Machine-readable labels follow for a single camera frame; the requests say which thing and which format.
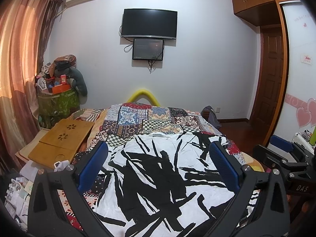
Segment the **small wall monitor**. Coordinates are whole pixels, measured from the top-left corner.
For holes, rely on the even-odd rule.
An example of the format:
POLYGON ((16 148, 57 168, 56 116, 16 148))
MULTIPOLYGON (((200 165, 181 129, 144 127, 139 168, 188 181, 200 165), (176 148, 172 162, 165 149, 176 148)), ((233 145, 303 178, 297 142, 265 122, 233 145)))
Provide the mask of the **small wall monitor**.
POLYGON ((165 42, 161 39, 136 38, 133 40, 133 60, 163 60, 165 42))

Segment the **yellow curved headrest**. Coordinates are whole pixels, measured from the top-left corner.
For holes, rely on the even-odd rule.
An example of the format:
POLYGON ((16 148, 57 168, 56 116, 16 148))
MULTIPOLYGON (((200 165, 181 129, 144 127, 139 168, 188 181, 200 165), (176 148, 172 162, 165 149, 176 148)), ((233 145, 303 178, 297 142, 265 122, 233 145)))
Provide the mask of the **yellow curved headrest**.
POLYGON ((127 100, 127 102, 137 102, 137 100, 145 98, 148 102, 150 102, 153 106, 160 106, 160 103, 156 99, 156 97, 147 89, 139 89, 135 91, 130 98, 127 100))

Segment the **black and white shirt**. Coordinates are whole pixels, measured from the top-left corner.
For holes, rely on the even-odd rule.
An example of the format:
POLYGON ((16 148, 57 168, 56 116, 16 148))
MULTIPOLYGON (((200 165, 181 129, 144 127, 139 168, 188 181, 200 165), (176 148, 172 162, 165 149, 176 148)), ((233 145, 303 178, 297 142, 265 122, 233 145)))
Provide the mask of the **black and white shirt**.
POLYGON ((244 164, 222 135, 110 135, 109 155, 93 186, 93 211, 114 236, 205 235, 234 196, 209 155, 215 141, 244 164))

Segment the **wooden lap desk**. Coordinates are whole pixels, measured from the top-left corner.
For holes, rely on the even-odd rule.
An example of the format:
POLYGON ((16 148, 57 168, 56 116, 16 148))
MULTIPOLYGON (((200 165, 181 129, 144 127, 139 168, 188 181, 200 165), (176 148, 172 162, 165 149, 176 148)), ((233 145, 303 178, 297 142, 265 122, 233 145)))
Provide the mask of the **wooden lap desk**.
POLYGON ((57 162, 71 162, 93 125, 90 121, 62 119, 39 140, 28 158, 51 169, 57 162))

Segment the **white plastic bag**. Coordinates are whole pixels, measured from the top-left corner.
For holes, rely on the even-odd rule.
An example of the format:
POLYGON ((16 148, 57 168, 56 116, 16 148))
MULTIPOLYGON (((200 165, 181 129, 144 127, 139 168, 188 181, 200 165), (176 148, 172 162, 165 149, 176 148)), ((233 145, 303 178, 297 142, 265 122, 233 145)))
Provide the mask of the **white plastic bag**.
POLYGON ((54 172, 63 171, 68 165, 70 165, 70 162, 68 160, 57 161, 56 163, 54 163, 54 172))

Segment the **pink curtain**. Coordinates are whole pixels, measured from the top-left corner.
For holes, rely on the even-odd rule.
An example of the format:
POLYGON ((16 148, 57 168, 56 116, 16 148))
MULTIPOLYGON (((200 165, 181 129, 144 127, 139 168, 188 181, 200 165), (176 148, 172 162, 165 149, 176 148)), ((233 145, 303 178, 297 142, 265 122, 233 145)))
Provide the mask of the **pink curtain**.
POLYGON ((20 169, 15 156, 39 132, 35 78, 63 0, 1 1, 1 162, 20 169))

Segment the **patchwork patterned bedspread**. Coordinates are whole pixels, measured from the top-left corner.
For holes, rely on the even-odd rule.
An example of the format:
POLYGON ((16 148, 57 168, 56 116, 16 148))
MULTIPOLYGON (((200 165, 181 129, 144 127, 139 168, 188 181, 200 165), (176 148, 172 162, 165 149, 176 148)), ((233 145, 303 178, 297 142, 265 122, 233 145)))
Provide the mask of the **patchwork patterned bedspread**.
MULTIPOLYGON (((77 164, 81 158, 87 155, 99 141, 106 143, 107 137, 110 135, 124 140, 128 140, 136 135, 152 133, 179 134, 183 132, 202 132, 225 136, 215 129, 213 125, 204 120, 200 113, 180 108, 152 106, 141 103, 115 104, 109 109, 101 110, 82 109, 70 115, 70 119, 91 121, 94 123, 87 141, 87 150, 75 155, 72 161, 74 164, 77 164)), ((241 154, 245 160, 244 164, 250 164, 256 171, 262 171, 262 166, 255 159, 243 152, 241 154)), ((93 190, 96 179, 91 189, 83 194, 92 210, 98 198, 93 190)))

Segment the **wooden overhead cabinet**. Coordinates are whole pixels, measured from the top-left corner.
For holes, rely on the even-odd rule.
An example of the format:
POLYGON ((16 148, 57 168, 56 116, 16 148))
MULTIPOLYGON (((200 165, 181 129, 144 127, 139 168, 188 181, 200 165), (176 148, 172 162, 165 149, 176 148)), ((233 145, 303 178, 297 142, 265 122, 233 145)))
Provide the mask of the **wooden overhead cabinet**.
POLYGON ((256 27, 281 23, 277 0, 232 0, 234 14, 256 27))

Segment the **black wall television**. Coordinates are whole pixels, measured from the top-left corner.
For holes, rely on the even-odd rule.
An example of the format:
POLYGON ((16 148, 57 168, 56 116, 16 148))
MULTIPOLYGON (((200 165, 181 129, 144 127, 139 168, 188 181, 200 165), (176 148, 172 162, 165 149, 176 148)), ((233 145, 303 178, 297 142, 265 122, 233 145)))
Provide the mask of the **black wall television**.
POLYGON ((178 12, 156 9, 125 9, 121 35, 125 38, 177 38, 178 12))

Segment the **orange box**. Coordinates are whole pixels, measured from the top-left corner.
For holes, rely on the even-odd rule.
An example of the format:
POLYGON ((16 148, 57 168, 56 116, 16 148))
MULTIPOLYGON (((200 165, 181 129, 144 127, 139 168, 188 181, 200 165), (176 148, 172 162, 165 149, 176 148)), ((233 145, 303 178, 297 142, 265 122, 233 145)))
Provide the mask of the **orange box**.
POLYGON ((52 87, 52 93, 55 95, 55 94, 63 93, 70 89, 71 89, 71 86, 69 84, 57 85, 57 86, 52 87))

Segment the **green fabric storage bin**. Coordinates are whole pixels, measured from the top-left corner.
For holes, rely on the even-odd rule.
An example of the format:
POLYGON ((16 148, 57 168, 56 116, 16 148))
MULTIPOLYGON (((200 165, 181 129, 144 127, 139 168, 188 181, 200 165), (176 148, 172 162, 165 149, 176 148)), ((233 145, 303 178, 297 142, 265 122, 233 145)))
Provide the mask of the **green fabric storage bin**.
POLYGON ((69 117, 80 109, 79 96, 74 89, 49 95, 38 95, 39 125, 51 129, 61 119, 69 117))

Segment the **white sliding wardrobe door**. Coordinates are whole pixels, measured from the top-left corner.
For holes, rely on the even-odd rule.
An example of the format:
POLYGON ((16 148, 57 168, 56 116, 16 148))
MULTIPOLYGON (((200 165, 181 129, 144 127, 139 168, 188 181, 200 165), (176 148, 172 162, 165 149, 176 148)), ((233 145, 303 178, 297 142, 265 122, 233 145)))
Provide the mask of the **white sliding wardrobe door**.
POLYGON ((288 30, 289 76, 280 118, 281 134, 315 128, 315 20, 303 3, 282 6, 288 30))

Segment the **brown bag on pile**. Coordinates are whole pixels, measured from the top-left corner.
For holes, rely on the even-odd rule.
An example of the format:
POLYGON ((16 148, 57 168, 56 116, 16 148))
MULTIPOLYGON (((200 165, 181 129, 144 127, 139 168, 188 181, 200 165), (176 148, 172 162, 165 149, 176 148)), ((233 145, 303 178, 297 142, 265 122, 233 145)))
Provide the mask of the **brown bag on pile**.
POLYGON ((56 58, 54 62, 49 66, 48 74, 53 77, 55 70, 64 70, 69 67, 76 67, 77 58, 75 55, 66 55, 56 58))

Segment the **grey cloth on chair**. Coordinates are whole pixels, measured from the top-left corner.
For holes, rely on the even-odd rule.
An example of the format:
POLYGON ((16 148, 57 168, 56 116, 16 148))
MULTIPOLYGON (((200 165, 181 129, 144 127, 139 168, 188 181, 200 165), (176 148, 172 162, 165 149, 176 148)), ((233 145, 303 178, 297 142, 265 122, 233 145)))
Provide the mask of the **grey cloth on chair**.
POLYGON ((222 125, 217 119, 214 109, 211 106, 204 107, 201 112, 201 116, 211 125, 213 125, 217 130, 219 130, 222 127, 222 125))

